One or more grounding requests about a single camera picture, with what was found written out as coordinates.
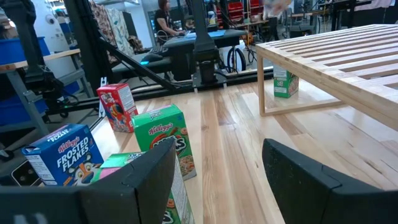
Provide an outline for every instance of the cartoon character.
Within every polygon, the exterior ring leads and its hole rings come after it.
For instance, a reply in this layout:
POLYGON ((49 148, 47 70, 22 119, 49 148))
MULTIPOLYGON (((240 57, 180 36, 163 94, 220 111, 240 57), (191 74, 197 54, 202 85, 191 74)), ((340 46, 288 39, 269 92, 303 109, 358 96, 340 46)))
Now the cartoon character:
POLYGON ((103 101, 105 101, 105 103, 114 103, 114 99, 111 93, 103 93, 101 95, 101 98, 103 101))
POLYGON ((113 105, 110 107, 110 110, 111 110, 111 115, 112 115, 112 117, 113 117, 115 120, 120 121, 120 120, 121 120, 121 116, 123 116, 123 114, 124 114, 124 111, 123 111, 122 106, 120 106, 118 103, 115 103, 115 104, 113 104, 113 105))
POLYGON ((86 161, 79 164, 78 167, 69 168, 68 173, 74 177, 73 186, 90 184, 92 178, 100 170, 101 164, 92 163, 91 158, 91 153, 87 153, 86 161))

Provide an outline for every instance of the frosted flakes box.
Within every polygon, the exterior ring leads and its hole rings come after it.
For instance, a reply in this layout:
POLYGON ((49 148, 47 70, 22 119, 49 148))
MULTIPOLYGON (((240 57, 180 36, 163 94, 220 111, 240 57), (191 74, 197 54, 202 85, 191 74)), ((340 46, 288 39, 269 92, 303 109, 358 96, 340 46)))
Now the frosted flakes box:
POLYGON ((45 185, 88 185, 104 162, 87 125, 68 124, 22 153, 45 185))

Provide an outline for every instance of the floor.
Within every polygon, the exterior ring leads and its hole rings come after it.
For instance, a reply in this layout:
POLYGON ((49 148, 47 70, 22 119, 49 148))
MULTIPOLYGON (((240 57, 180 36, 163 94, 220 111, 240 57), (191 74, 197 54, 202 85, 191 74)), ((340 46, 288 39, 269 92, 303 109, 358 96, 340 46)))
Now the floor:
MULTIPOLYGON (((333 98, 301 81, 289 99, 267 107, 333 98)), ((272 138, 340 172, 384 190, 398 189, 398 132, 350 106, 259 116, 257 83, 138 101, 140 113, 175 103, 187 122, 198 175, 185 181, 196 223, 284 223, 261 159, 272 138)), ((93 131, 103 156, 139 151, 133 134, 104 120, 93 131)))

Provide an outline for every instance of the wooden leg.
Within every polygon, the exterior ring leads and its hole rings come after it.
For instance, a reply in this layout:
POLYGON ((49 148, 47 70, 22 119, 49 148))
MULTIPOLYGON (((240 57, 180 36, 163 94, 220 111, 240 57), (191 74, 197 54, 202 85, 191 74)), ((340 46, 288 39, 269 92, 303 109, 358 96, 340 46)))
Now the wooden leg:
POLYGON ((264 93, 264 63, 260 54, 257 54, 257 82, 259 85, 260 115, 266 115, 266 95, 264 93))

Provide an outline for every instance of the light wood surface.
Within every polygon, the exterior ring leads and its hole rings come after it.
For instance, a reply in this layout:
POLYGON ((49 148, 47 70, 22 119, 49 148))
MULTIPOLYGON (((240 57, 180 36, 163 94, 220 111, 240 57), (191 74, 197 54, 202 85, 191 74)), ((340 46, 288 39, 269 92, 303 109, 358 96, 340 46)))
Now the light wood surface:
MULTIPOLYGON (((268 108, 334 100, 304 80, 289 99, 273 97, 272 80, 262 87, 268 108)), ((346 105, 262 117, 257 90, 248 83, 136 102, 140 113, 174 103, 185 115, 198 172, 185 186, 196 223, 284 223, 264 172, 264 138, 380 189, 398 189, 397 131, 346 105)), ((106 119, 93 135, 105 158, 139 151, 134 134, 114 133, 106 119)))
MULTIPOLYGON (((48 60, 53 60, 53 59, 62 58, 62 57, 66 57, 66 56, 71 56, 71 55, 78 54, 78 53, 80 53, 80 49, 67 50, 64 52, 47 55, 47 56, 44 56, 43 58, 45 61, 48 61, 48 60)), ((27 61, 10 63, 7 65, 0 65, 0 71, 15 70, 17 68, 23 68, 25 66, 27 66, 27 61)))
POLYGON ((398 25, 370 25, 259 44, 256 52, 398 130, 397 38, 398 25))

